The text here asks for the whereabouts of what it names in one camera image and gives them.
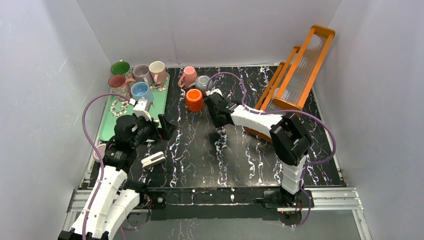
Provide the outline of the light blue upside-down mug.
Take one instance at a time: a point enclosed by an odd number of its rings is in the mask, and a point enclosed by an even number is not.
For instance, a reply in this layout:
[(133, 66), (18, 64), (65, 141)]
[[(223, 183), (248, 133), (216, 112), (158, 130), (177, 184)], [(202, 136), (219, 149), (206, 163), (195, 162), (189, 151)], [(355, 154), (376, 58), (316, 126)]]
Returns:
[(145, 82), (136, 82), (130, 89), (132, 98), (136, 101), (148, 100), (153, 102), (154, 95), (150, 86)]

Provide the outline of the pink patterned mug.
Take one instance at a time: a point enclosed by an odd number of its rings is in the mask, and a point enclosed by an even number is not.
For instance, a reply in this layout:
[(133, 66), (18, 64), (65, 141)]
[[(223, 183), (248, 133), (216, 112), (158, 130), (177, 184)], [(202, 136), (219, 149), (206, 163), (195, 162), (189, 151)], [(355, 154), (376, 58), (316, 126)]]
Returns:
[(132, 98), (131, 87), (136, 83), (134, 78), (126, 78), (124, 75), (114, 75), (108, 80), (112, 93)]

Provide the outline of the lavender ribbed mug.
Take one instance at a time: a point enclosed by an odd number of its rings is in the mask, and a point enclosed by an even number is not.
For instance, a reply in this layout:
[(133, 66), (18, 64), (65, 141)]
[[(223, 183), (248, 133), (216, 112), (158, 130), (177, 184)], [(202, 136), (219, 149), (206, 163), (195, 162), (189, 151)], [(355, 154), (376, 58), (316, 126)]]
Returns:
[(154, 83), (149, 66), (146, 64), (139, 64), (135, 66), (132, 70), (132, 75), (137, 83), (143, 82), (148, 86), (151, 86)]

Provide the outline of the cream cartoon mug green interior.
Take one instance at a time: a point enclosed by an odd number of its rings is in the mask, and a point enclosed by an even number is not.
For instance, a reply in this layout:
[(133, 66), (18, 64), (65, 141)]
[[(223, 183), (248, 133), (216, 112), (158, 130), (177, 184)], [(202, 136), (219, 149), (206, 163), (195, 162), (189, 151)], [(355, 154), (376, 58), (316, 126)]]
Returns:
[(133, 71), (131, 65), (123, 60), (114, 63), (110, 68), (110, 72), (113, 75), (122, 75), (126, 79), (133, 78)]

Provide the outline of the pinkish mug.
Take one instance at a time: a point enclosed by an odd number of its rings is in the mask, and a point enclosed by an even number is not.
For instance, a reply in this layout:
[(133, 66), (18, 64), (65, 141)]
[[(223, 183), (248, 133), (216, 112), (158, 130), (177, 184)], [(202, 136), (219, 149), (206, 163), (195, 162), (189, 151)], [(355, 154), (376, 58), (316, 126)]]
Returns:
[(102, 143), (96, 147), (96, 150), (93, 150), (92, 156), (96, 162), (102, 160), (105, 156), (106, 144)]

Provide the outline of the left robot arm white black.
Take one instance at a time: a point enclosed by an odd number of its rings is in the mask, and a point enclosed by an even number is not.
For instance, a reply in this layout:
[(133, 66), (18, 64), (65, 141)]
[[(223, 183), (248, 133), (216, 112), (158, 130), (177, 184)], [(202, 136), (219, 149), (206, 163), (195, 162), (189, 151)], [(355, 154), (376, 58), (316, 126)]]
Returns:
[(157, 119), (123, 115), (116, 120), (114, 136), (107, 142), (94, 189), (69, 230), (60, 240), (111, 240), (132, 209), (149, 204), (145, 183), (128, 180), (137, 148), (148, 140), (169, 141), (177, 126), (163, 114)]

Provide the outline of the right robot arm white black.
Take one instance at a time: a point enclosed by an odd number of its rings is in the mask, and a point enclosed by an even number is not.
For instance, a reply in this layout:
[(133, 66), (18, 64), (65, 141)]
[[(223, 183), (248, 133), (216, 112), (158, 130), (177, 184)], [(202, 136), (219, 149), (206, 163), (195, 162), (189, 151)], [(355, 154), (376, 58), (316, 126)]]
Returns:
[(219, 90), (207, 91), (204, 103), (216, 128), (226, 125), (241, 126), (271, 140), (275, 153), (282, 162), (283, 177), (278, 202), (293, 206), (299, 201), (312, 139), (298, 116), (294, 113), (256, 112), (253, 108), (227, 101)]

